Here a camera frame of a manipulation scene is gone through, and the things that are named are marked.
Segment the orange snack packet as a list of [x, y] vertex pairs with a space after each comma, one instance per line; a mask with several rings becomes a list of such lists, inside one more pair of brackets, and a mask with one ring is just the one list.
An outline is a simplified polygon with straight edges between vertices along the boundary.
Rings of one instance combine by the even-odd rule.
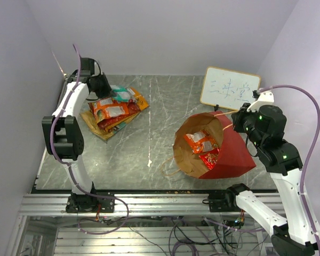
[[194, 154], [210, 152], [215, 149], [219, 150], [216, 140], [205, 129], [193, 134], [187, 133], [183, 138], [188, 143]]

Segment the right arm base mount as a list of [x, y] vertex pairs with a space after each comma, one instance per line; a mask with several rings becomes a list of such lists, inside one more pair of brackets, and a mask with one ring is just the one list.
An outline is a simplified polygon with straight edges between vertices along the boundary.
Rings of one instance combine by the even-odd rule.
[[228, 193], [209, 194], [207, 199], [202, 200], [204, 205], [209, 207], [209, 211], [216, 212], [236, 212], [239, 208], [234, 204], [234, 196]]

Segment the orange Fox's fruits bag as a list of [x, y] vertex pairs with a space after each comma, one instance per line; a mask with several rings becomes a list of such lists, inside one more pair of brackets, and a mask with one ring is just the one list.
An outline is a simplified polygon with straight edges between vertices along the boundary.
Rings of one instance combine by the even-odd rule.
[[129, 114], [126, 102], [117, 102], [112, 98], [105, 98], [91, 102], [89, 103], [89, 107], [96, 123]]

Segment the red chips bag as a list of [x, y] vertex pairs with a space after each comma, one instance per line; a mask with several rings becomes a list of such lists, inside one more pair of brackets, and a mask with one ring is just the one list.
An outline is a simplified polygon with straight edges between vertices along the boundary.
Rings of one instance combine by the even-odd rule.
[[134, 115], [134, 114], [140, 112], [139, 106], [134, 102], [127, 103], [127, 106], [128, 106], [128, 110], [129, 110], [129, 114], [128, 115], [124, 115], [124, 116], [119, 116], [119, 117], [114, 117], [114, 118], [111, 118], [111, 119], [103, 120], [103, 121], [97, 123], [99, 128], [104, 129], [105, 131], [108, 131], [110, 128], [115, 126], [118, 122], [121, 122], [125, 118], [128, 118], [131, 115]]

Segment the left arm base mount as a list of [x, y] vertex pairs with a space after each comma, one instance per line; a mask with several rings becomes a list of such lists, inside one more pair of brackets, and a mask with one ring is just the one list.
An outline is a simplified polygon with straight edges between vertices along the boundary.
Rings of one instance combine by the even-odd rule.
[[113, 213], [114, 207], [115, 201], [113, 199], [71, 193], [68, 197], [65, 211], [67, 213]]

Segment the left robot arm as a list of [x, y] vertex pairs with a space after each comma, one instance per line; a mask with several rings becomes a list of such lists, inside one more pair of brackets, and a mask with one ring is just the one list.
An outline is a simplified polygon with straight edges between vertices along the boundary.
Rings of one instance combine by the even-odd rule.
[[98, 206], [95, 187], [84, 166], [84, 137], [77, 118], [90, 93], [98, 99], [108, 97], [111, 87], [98, 62], [80, 58], [79, 68], [69, 77], [65, 94], [55, 112], [42, 119], [47, 152], [66, 170], [72, 185], [71, 197], [79, 199], [86, 212]]

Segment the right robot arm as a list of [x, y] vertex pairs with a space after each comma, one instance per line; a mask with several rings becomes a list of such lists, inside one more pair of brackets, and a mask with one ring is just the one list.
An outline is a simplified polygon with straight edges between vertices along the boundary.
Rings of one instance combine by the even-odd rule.
[[274, 106], [271, 90], [256, 94], [255, 102], [244, 103], [232, 114], [233, 129], [245, 133], [246, 141], [255, 146], [256, 157], [275, 183], [285, 216], [270, 209], [242, 183], [227, 189], [225, 207], [247, 212], [270, 236], [278, 255], [320, 253], [320, 224], [309, 206], [302, 160], [297, 148], [283, 138], [286, 116]]

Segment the teal Fox's candy bag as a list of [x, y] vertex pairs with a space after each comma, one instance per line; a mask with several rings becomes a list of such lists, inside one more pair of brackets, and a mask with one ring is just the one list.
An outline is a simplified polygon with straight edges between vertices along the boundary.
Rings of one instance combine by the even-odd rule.
[[135, 98], [135, 92], [131, 88], [125, 88], [119, 85], [111, 85], [110, 87], [112, 90], [111, 97], [115, 101], [127, 103], [137, 101]]

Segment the kraft kettle chips bag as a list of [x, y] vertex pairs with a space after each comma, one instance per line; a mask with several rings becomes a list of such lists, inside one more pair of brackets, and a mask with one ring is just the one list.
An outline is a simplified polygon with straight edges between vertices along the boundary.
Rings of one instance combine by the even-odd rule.
[[135, 117], [138, 116], [139, 113], [136, 113], [134, 115], [131, 115], [128, 118], [125, 118], [121, 122], [118, 122], [115, 126], [110, 128], [108, 131], [105, 131], [104, 129], [99, 128], [97, 123], [95, 122], [94, 116], [90, 111], [85, 111], [80, 113], [81, 118], [83, 121], [87, 124], [89, 130], [98, 136], [100, 139], [104, 141], [108, 141], [110, 138], [112, 138], [117, 132], [122, 130], [124, 127], [126, 127]]

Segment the orange chips bag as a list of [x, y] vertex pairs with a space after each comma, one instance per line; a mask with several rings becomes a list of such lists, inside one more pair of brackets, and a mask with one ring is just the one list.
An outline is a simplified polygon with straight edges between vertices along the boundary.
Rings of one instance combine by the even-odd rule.
[[139, 106], [140, 108], [140, 112], [145, 110], [146, 108], [149, 107], [148, 102], [146, 101], [146, 99], [143, 97], [143, 95], [141, 93], [139, 93], [136, 89], [134, 89], [133, 87], [130, 87], [134, 92], [135, 92], [135, 98], [136, 98], [136, 104]]

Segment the red paper bag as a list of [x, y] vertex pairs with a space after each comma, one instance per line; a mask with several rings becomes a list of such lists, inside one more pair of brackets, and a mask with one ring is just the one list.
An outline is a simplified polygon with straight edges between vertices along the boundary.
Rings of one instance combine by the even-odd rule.
[[[225, 179], [240, 177], [256, 167], [242, 137], [233, 130], [225, 113], [215, 111], [195, 114], [187, 118], [174, 135], [173, 157], [178, 171], [197, 179]], [[183, 136], [202, 129], [216, 140], [219, 150], [214, 169], [209, 170], [199, 155], [194, 154]]]

